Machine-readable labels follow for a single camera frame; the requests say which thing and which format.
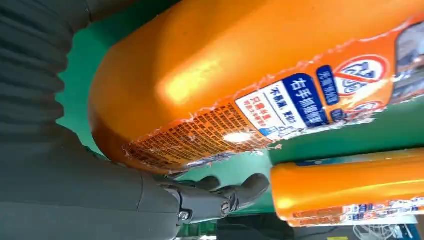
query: orange bottle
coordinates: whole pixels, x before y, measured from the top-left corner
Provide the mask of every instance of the orange bottle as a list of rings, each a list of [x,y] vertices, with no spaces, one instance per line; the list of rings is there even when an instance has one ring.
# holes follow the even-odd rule
[[[280,164],[275,211],[296,227],[424,214],[423,159],[417,148]]]
[[[94,140],[113,161],[168,174],[381,110],[397,36],[423,9],[184,0],[105,57],[89,98]]]

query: gray sleeve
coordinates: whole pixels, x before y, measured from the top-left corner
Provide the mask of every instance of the gray sleeve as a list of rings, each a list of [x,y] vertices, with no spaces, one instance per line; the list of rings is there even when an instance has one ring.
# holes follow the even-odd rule
[[[116,2],[132,1],[0,1],[0,239],[153,240],[178,230],[177,200],[150,176],[96,159],[56,124],[73,36]]]

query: orange plastic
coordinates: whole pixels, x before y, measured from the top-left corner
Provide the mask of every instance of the orange plastic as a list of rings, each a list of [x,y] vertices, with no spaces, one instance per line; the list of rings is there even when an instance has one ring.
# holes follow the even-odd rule
[[[394,56],[394,47],[381,49],[381,43],[375,42],[366,49],[358,45],[334,59],[318,60],[314,67],[298,64],[349,41],[392,31],[419,16],[422,9],[422,0],[184,0],[118,43],[105,57],[89,98],[94,140],[111,160],[159,174],[185,171],[196,160],[217,153],[263,148],[273,140],[262,136],[234,104],[236,95],[252,93],[292,74],[315,73],[318,64],[336,68],[374,50]],[[384,78],[394,72],[391,69]],[[381,95],[379,108],[388,103],[391,89],[388,84],[382,90],[387,94]],[[234,109],[225,111],[228,108],[222,107],[228,104]],[[343,102],[334,108],[353,109],[358,104]],[[170,128],[214,109],[222,110],[217,115],[228,114],[245,123],[221,129],[217,136],[243,132],[251,134],[252,141],[226,144],[219,139],[217,144],[212,141],[215,135],[206,133],[209,139],[201,139],[187,132],[176,142],[146,146],[153,136],[168,133],[171,138]],[[190,141],[199,142],[189,147]],[[168,150],[184,152],[169,157]]]
[[[294,226],[339,223],[344,206],[424,196],[424,148],[337,159],[352,163],[272,169],[272,196],[282,220]]]

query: green surface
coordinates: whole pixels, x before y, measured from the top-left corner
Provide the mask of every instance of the green surface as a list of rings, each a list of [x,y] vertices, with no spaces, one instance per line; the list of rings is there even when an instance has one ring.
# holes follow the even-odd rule
[[[82,143],[100,152],[94,144],[87,117],[87,99],[91,80],[108,49],[121,38],[154,18],[176,1],[140,2],[127,11],[96,23],[80,32],[69,55],[68,71],[62,74],[65,92],[57,99],[65,107],[65,117],[59,123],[75,131]],[[393,105],[376,114],[372,123],[344,127],[338,130],[305,135],[283,141],[282,150],[264,151],[263,155],[244,153],[212,166],[193,169],[184,179],[200,180],[217,176],[223,185],[239,184],[254,173],[269,176],[275,164],[388,151],[424,145],[424,97]],[[271,193],[267,192],[255,206],[244,213],[272,212]]]

